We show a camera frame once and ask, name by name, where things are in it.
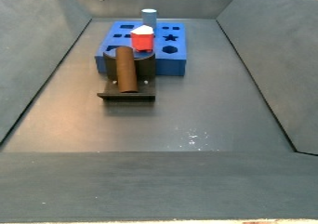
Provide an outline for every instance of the gray wall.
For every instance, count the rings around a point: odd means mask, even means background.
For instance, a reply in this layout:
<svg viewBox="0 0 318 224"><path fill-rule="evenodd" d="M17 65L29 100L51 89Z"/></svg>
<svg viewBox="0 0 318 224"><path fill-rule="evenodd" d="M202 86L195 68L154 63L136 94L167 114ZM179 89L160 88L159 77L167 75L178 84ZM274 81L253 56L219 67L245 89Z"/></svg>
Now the gray wall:
<svg viewBox="0 0 318 224"><path fill-rule="evenodd" d="M0 0L0 17L1 141L91 16L74 0Z"/></svg>
<svg viewBox="0 0 318 224"><path fill-rule="evenodd" d="M318 1L234 0L219 24L301 152L318 153Z"/></svg>
<svg viewBox="0 0 318 224"><path fill-rule="evenodd" d="M140 18L140 9L158 9L159 18L214 19L233 0L79 0L95 18Z"/></svg>

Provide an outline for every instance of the blue shape sorter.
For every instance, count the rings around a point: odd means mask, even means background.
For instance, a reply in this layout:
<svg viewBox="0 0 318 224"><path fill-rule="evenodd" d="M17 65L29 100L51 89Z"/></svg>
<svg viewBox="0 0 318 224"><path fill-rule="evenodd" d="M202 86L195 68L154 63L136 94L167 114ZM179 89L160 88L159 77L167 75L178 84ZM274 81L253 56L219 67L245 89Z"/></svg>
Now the blue shape sorter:
<svg viewBox="0 0 318 224"><path fill-rule="evenodd" d="M139 26L142 26L142 21L116 21L114 23L95 55L98 72L107 72L103 53L115 57L118 47L132 46L131 30ZM183 23L158 22L154 34L156 75L184 76L186 27ZM136 58L147 57L150 54L148 52L134 51Z"/></svg>

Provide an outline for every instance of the bin floor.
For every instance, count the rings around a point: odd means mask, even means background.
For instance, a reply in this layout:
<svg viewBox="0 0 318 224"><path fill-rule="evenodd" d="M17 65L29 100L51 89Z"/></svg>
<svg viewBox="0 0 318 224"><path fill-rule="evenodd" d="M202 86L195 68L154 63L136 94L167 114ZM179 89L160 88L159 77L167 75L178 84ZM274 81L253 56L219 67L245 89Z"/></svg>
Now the bin floor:
<svg viewBox="0 0 318 224"><path fill-rule="evenodd" d="M215 20L162 20L186 24L186 76L156 77L154 103L106 103L95 53L114 21L92 20L3 152L293 152Z"/></svg>

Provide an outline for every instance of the brown cylinder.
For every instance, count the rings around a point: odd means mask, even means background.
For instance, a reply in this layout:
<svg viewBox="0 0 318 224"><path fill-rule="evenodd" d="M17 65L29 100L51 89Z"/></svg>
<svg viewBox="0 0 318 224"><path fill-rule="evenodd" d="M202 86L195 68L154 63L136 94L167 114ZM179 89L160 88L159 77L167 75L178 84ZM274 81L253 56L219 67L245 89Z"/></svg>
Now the brown cylinder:
<svg viewBox="0 0 318 224"><path fill-rule="evenodd" d="M132 48L122 46L115 50L118 89L120 93L136 93L136 75Z"/></svg>

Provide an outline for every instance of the blue foam block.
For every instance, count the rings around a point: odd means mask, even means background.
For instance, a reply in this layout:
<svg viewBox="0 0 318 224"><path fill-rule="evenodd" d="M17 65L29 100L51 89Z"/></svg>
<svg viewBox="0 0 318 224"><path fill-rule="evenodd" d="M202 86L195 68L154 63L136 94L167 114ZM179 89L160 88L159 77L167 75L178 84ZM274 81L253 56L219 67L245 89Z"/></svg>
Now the blue foam block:
<svg viewBox="0 0 318 224"><path fill-rule="evenodd" d="M139 21L116 21L100 43L95 55L98 72L106 73L103 53L115 57L119 46L132 46L131 30L142 26ZM186 73L186 27L183 23L156 23L154 31L154 52L156 75L184 76ZM148 56L147 52L135 52L136 58Z"/></svg>

